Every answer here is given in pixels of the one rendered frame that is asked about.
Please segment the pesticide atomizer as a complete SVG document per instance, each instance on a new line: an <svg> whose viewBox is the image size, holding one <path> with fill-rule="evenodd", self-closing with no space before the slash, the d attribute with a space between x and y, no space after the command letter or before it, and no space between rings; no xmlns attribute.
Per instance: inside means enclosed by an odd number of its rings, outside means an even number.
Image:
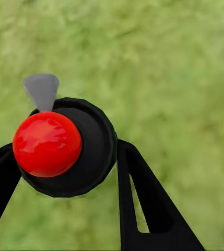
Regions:
<svg viewBox="0 0 224 251"><path fill-rule="evenodd" d="M13 153L24 179L38 192L70 198L103 183L117 162L117 135L103 110L85 99L56 99L60 79L23 78L36 105L15 132Z"/></svg>

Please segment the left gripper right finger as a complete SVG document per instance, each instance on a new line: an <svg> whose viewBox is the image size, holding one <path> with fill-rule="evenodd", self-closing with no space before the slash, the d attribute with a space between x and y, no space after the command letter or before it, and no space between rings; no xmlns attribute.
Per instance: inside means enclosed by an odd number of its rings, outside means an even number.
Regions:
<svg viewBox="0 0 224 251"><path fill-rule="evenodd" d="M121 251L205 251L137 148L117 141ZM137 228L132 180L150 233Z"/></svg>

